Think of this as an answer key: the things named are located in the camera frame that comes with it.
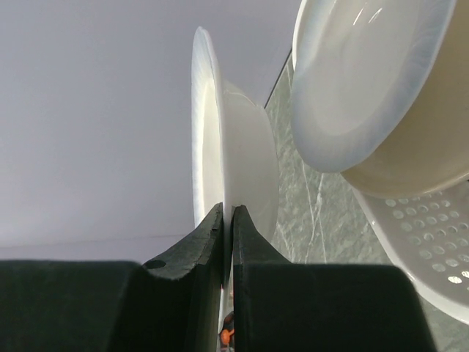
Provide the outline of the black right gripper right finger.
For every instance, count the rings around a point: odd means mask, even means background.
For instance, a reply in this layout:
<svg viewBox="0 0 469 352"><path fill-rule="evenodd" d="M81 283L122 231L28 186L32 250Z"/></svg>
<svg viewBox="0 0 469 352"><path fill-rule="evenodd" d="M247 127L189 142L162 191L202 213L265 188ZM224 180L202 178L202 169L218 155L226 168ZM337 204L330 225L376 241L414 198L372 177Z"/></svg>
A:
<svg viewBox="0 0 469 352"><path fill-rule="evenodd" d="M418 295L392 265L291 263L245 207L232 221L237 351L434 351Z"/></svg>

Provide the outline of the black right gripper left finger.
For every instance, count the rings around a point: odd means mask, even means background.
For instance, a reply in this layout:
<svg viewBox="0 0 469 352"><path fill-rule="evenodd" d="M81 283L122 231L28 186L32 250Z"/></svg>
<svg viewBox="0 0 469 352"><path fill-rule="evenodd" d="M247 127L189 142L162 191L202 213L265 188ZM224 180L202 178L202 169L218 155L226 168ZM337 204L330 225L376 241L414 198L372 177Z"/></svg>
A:
<svg viewBox="0 0 469 352"><path fill-rule="evenodd" d="M199 226L144 264L1 262L3 351L214 351L224 221Z"/></svg>

